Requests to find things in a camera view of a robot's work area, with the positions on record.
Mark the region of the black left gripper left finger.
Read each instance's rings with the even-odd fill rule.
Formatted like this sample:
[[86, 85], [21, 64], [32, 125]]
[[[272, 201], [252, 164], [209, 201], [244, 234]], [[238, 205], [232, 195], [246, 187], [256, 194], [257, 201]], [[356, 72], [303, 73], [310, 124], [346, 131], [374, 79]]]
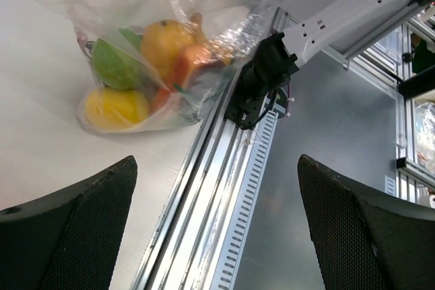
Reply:
[[137, 162], [1, 211], [2, 289], [108, 289], [122, 242]]

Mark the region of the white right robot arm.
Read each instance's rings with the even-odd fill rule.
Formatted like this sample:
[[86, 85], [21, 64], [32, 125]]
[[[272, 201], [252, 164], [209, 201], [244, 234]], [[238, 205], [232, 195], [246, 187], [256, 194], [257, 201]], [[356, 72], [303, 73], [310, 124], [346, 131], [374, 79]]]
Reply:
[[285, 52], [297, 67], [301, 67], [322, 48], [392, 10], [400, 1], [418, 5], [423, 0], [336, 0], [310, 18], [284, 30]]

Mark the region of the yellow mango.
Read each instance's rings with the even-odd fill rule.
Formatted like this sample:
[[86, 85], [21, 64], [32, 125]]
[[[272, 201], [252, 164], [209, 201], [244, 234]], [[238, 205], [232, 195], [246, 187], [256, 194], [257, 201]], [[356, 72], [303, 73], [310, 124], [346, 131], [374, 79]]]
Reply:
[[103, 132], [120, 132], [146, 120], [150, 106], [136, 90], [93, 90], [84, 101], [84, 120]]

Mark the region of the green custard apple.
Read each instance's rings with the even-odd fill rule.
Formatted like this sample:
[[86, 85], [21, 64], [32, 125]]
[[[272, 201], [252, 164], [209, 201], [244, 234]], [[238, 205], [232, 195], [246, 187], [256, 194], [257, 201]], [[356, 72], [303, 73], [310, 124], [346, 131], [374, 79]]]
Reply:
[[135, 90], [141, 84], [142, 62], [101, 38], [92, 47], [90, 64], [96, 77], [115, 90]]

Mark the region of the orange ginger root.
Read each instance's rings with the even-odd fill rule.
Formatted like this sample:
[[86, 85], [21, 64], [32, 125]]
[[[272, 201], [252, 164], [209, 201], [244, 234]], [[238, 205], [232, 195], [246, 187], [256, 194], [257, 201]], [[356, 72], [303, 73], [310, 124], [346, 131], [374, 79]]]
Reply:
[[230, 65], [234, 56], [232, 50], [227, 48], [224, 43], [218, 39], [209, 39], [203, 32], [203, 16], [195, 12], [190, 17], [192, 35], [196, 44], [205, 46], [205, 49], [211, 53], [213, 59], [221, 61], [224, 65]]

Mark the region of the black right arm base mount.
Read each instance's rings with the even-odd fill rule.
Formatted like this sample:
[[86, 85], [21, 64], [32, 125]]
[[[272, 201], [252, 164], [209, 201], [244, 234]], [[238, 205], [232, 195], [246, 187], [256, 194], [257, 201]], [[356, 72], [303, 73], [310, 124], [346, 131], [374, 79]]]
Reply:
[[243, 66], [228, 103], [225, 118], [248, 130], [273, 108], [281, 87], [298, 71], [297, 56], [289, 54], [283, 32], [262, 40], [254, 57]]

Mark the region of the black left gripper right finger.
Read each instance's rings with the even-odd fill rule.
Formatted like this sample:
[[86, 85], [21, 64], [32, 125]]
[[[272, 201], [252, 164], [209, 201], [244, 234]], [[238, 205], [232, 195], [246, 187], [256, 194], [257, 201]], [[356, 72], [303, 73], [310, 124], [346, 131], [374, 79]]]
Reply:
[[313, 158], [298, 182], [326, 289], [433, 289], [434, 209], [390, 196]]

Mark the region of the sliced cured ham piece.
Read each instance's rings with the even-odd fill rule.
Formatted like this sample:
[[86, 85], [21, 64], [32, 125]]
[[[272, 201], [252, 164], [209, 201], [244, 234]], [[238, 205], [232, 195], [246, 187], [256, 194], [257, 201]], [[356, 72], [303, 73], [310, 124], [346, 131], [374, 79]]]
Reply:
[[203, 42], [186, 46], [178, 54], [172, 71], [164, 79], [166, 88], [157, 91], [151, 104], [151, 112], [156, 113], [169, 101], [170, 97], [185, 90], [190, 80], [201, 70], [210, 67], [228, 66], [234, 58], [232, 50], [218, 42]]

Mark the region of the clear zip top bag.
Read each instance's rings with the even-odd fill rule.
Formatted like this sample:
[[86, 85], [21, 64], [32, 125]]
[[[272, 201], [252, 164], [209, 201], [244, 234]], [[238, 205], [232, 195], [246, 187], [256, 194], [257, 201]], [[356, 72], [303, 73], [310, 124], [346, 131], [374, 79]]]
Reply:
[[69, 20], [95, 85], [77, 115], [98, 133], [202, 120], [283, 0], [36, 0]]

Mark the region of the yellow potato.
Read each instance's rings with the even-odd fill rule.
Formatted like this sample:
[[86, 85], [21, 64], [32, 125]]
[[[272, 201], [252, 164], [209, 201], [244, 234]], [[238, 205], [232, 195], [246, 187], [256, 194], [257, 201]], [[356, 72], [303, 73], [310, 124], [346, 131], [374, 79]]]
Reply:
[[162, 81], [173, 72], [178, 54], [186, 46], [195, 44], [191, 25], [176, 20], [160, 20], [143, 30], [140, 52]]

